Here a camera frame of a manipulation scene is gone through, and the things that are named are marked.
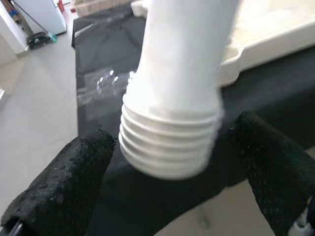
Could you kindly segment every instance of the black table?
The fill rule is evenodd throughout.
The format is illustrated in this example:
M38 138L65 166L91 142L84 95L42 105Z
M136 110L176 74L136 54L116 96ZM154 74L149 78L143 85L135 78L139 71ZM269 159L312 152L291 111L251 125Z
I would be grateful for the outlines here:
M87 73L99 68L112 66L118 72L136 69L144 26L145 20L134 18L128 6L75 20L77 88L85 86ZM243 110L255 111L303 148L314 145L315 47L241 73L235 84L222 89L222 98L223 125L209 166L196 177L182 181L149 177L131 167L116 145L89 236L153 235L180 214L244 180L227 138L229 125ZM119 109L89 120L90 112L87 106L78 108L79 134L102 128L118 136Z

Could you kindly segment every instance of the white tray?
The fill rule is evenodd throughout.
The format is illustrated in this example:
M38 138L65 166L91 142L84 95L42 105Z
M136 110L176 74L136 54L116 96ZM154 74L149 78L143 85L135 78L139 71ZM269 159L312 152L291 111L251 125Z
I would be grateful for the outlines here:
M131 4L146 17L150 0ZM241 71L315 45L315 0L242 0L220 74L222 87Z

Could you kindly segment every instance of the white plastic fitting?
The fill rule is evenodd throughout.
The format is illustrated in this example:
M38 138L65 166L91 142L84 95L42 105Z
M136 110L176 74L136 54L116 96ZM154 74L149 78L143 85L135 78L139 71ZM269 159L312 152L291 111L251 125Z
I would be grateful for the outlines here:
M237 5L152 1L119 133L122 153L135 168L183 179L207 166L223 114L219 65Z

